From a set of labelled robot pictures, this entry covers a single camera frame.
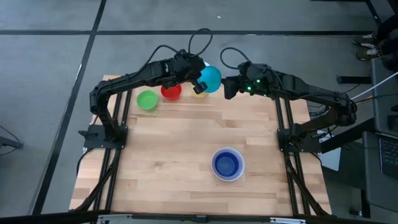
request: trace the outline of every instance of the person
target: person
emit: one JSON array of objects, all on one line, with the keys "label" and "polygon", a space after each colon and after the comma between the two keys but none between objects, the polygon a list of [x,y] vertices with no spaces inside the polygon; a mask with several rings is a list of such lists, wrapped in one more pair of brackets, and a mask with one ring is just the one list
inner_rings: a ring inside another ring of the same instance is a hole
[{"label": "person", "polygon": [[355,56],[359,60],[371,60],[393,54],[398,51],[398,38],[388,39],[388,35],[398,29],[398,16],[394,15],[384,21],[377,31],[354,39],[354,44],[365,47],[359,49]]}]

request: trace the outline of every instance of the black metal frame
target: black metal frame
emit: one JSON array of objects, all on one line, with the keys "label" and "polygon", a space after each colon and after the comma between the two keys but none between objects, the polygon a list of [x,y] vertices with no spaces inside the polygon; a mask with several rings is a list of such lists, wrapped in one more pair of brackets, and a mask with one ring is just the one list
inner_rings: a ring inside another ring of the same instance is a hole
[{"label": "black metal frame", "polygon": [[[376,11],[374,10],[370,0],[359,0],[357,2],[365,2],[369,10],[371,11],[373,18],[375,19],[376,23],[379,24],[380,20],[378,15],[376,14]],[[2,222],[7,223],[13,222],[15,223],[16,220],[25,220],[25,221],[30,221],[30,222],[39,222],[39,223],[46,223],[45,220],[42,218],[44,217],[50,217],[50,218],[55,218],[57,219],[57,223],[61,223],[62,220],[61,218],[67,218],[67,221],[65,223],[70,223],[70,220],[75,220],[74,218],[93,218],[97,217],[98,215],[103,215],[103,214],[109,214],[109,209],[111,207],[111,202],[112,202],[112,196],[113,196],[113,190],[114,190],[114,184],[116,181],[116,174],[117,174],[117,166],[114,170],[114,172],[111,175],[111,180],[109,183],[109,189],[108,189],[108,194],[107,194],[107,199],[106,199],[106,208],[105,210],[97,210],[99,208],[100,204],[100,198],[101,194],[98,195],[98,197],[95,198],[94,201],[94,208],[95,210],[93,211],[87,211],[87,212],[69,212],[69,213],[58,213],[58,214],[47,214],[47,215],[41,215],[42,208],[44,206],[45,198],[47,195],[47,192],[50,187],[50,183],[52,180],[53,173],[55,171],[55,167],[57,165],[57,161],[60,155],[60,151],[62,148],[63,141],[65,139],[65,135],[67,132],[67,128],[70,122],[70,118],[72,115],[73,107],[76,102],[76,98],[81,86],[81,82],[83,79],[83,76],[85,74],[86,66],[88,63],[88,59],[90,57],[91,50],[93,48],[93,43],[95,40],[95,37],[97,35],[190,35],[194,34],[196,31],[195,30],[98,30],[104,8],[106,5],[106,0],[101,0],[101,3],[99,5],[98,13],[95,18],[95,22],[93,24],[93,28],[91,30],[0,30],[0,35],[88,35],[89,39],[86,45],[86,49],[83,54],[83,58],[81,60],[81,64],[78,70],[78,73],[76,75],[76,80],[75,83],[73,84],[67,107],[64,111],[64,114],[62,116],[60,125],[58,127],[55,140],[52,144],[51,150],[50,150],[50,155],[47,160],[47,163],[45,165],[45,172],[43,173],[43,176],[40,180],[40,185],[39,185],[39,191],[37,196],[35,197],[35,204],[32,210],[32,216],[25,216],[25,217],[14,217],[14,218],[3,218],[1,219]],[[318,36],[318,35],[364,35],[372,32],[371,30],[369,31],[350,31],[350,30],[325,30],[325,31],[312,31],[312,30],[290,30],[290,31],[279,31],[279,30],[213,30],[211,33],[213,35],[300,35],[300,36]],[[124,111],[123,111],[123,120],[122,124],[126,124],[126,119],[127,119],[127,112],[128,112],[128,107],[129,104],[127,102],[130,102],[131,99],[131,92],[129,91],[127,93],[127,98],[126,98],[126,104],[124,106]],[[279,126],[280,128],[284,127],[284,122],[283,122],[283,117],[282,117],[282,110],[280,107],[280,101],[279,99],[275,101],[276,106],[277,106],[277,113],[278,113],[278,118],[279,119]],[[292,113],[290,109],[290,103],[289,101],[285,101],[286,105],[286,111],[287,111],[287,117],[288,117],[288,122],[291,125],[293,123],[292,119]],[[120,97],[118,96],[116,100],[116,108],[119,109],[120,106]],[[109,162],[109,155],[112,149],[105,149],[105,157],[103,159],[103,165],[101,168],[101,176],[103,177],[106,168],[108,167],[108,162]],[[120,150],[121,149],[116,149],[116,165],[118,165],[119,161],[119,156],[120,156]],[[288,164],[290,162],[290,156],[287,151],[284,151],[284,161],[285,164]],[[301,166],[301,160],[300,160],[300,155],[299,153],[294,153],[294,159],[295,163],[297,166],[297,172],[298,176],[301,179],[302,182],[304,182],[303,179],[303,173],[302,173],[302,166]],[[295,197],[295,189],[294,189],[294,180],[293,178],[288,174],[288,166],[286,166],[287,170],[287,180],[288,180],[288,185],[289,185],[289,193],[290,193],[290,202],[292,204],[292,211],[293,211],[293,217],[292,218],[302,218],[306,220],[323,220],[323,223],[345,223],[345,221],[349,221],[352,223],[356,223],[354,220],[342,220],[342,219],[329,219],[329,218],[322,218],[322,217],[314,217],[314,216],[308,216],[310,214],[310,209],[307,200],[303,197],[303,208],[304,212],[306,215],[299,215],[299,211],[297,208],[297,199]],[[131,216],[131,218],[141,218],[141,219],[162,219],[162,220],[191,220],[195,222],[210,222],[210,221],[239,221],[239,222],[246,222],[246,221],[253,221],[253,222],[269,222],[271,220],[270,217],[240,217],[240,216],[213,216],[213,215],[163,215],[163,214],[134,214]]]}]

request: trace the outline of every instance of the white cable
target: white cable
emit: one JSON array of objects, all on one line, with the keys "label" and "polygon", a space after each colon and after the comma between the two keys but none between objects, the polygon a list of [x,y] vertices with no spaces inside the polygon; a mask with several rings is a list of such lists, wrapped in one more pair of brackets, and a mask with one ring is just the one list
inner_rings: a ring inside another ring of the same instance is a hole
[{"label": "white cable", "polygon": [[355,98],[358,98],[358,97],[362,96],[363,94],[365,94],[365,93],[367,93],[367,92],[373,90],[374,88],[376,88],[376,87],[378,87],[379,85],[385,83],[385,82],[388,81],[390,78],[392,78],[392,77],[394,77],[394,76],[396,76],[396,75],[398,75],[398,72],[395,72],[395,73],[392,74],[390,77],[388,77],[388,78],[386,78],[385,80],[381,81],[380,83],[378,83],[378,84],[375,85],[374,87],[372,87],[372,88],[370,88],[370,89],[364,91],[363,93],[360,93],[360,94],[358,94],[358,95],[352,97],[351,99],[353,100],[353,99],[355,99]]}]

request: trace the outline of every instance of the shoe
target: shoe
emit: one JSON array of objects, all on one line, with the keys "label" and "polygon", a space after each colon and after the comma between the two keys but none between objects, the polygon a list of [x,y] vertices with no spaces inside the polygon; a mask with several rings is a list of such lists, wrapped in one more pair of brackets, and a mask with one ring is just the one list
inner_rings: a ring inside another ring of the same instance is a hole
[{"label": "shoe", "polygon": [[375,48],[377,43],[376,34],[372,33],[354,38],[353,43],[363,47]]},{"label": "shoe", "polygon": [[359,49],[356,51],[355,56],[359,60],[371,60],[372,58],[381,57],[381,52],[377,48],[373,49]]}]

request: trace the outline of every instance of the blue cup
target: blue cup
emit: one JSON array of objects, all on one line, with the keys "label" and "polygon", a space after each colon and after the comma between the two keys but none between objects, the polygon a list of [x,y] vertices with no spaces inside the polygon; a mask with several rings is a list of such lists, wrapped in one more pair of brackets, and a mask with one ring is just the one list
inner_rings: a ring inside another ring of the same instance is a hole
[{"label": "blue cup", "polygon": [[217,150],[211,159],[214,174],[224,181],[234,181],[244,172],[244,159],[240,152],[231,147]]},{"label": "blue cup", "polygon": [[197,81],[198,83],[206,83],[206,93],[214,93],[221,85],[221,72],[214,66],[206,66],[206,68],[201,71],[201,77],[198,78]]}]

